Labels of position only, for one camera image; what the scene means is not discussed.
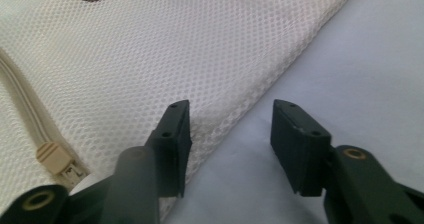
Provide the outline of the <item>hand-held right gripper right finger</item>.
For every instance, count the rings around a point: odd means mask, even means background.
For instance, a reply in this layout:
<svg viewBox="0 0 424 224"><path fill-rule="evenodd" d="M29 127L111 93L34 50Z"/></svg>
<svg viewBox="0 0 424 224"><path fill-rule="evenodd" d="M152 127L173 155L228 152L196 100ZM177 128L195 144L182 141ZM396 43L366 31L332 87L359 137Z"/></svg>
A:
<svg viewBox="0 0 424 224"><path fill-rule="evenodd" d="M331 134L299 105L276 99L270 143L295 193L320 196Z"/></svg>

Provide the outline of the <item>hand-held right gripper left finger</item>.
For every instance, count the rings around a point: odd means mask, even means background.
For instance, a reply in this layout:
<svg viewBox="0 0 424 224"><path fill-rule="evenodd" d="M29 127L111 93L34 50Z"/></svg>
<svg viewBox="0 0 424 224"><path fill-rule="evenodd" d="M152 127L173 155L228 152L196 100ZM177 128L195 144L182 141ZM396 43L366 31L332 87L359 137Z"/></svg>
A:
<svg viewBox="0 0 424 224"><path fill-rule="evenodd" d="M146 145L155 153L159 196L183 196L192 146L188 100L168 106Z"/></svg>

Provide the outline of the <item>white mesh laundry bag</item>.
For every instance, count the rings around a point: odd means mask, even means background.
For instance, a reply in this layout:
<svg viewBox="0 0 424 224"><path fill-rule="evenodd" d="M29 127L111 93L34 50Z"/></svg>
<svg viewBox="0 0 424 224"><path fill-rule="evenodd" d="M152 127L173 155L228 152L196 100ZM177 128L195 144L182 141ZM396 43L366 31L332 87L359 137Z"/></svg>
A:
<svg viewBox="0 0 424 224"><path fill-rule="evenodd" d="M0 212L44 140L105 177L180 100L195 173L346 1L0 0Z"/></svg>

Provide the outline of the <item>light blue table mat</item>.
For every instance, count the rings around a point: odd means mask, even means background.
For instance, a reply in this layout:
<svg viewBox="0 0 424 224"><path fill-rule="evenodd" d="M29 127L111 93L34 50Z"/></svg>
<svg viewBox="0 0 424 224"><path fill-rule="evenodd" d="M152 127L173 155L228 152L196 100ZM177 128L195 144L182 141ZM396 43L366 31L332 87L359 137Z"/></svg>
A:
<svg viewBox="0 0 424 224"><path fill-rule="evenodd" d="M293 193L269 143L272 103L300 105L335 146L370 151L424 192L424 0L348 0L232 128L164 224L327 224Z"/></svg>

